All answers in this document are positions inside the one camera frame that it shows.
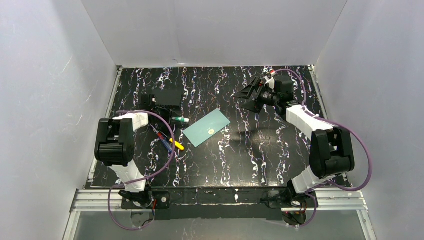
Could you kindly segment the teal paper envelope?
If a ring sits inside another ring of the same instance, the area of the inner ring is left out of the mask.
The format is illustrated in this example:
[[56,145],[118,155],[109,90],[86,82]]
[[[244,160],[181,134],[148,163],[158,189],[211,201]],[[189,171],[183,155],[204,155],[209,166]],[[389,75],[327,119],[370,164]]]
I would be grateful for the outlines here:
[[230,120],[219,109],[215,109],[183,130],[183,134],[196,148],[230,123]]

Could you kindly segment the green white marker pen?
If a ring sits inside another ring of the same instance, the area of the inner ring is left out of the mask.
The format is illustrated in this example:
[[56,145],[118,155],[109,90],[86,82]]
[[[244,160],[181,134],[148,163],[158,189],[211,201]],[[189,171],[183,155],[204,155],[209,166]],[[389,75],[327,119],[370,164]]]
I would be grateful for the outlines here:
[[172,117],[171,118],[173,121],[178,121],[181,123],[188,123],[190,121],[189,118],[185,118],[185,117]]

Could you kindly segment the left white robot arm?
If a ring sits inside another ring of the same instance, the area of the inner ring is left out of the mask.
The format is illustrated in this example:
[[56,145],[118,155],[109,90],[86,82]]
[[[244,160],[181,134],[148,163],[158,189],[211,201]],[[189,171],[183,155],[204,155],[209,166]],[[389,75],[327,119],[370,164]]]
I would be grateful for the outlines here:
[[149,196],[146,180],[131,183],[144,177],[134,160],[134,132],[148,124],[147,113],[133,111],[118,117],[101,118],[98,122],[94,156],[116,173],[124,187],[119,195],[129,201],[140,202]]

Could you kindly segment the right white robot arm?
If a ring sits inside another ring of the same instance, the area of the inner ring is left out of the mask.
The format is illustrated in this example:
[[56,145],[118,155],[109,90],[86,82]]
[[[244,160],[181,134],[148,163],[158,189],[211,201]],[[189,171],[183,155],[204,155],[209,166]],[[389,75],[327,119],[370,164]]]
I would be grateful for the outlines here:
[[265,105],[274,107],[283,120],[310,140],[308,167],[288,182],[285,191],[268,196],[265,201],[299,201],[313,188],[355,168],[351,133],[344,127],[332,126],[317,119],[296,101],[294,83],[290,77],[256,77],[233,97],[246,99],[242,109],[256,114]]

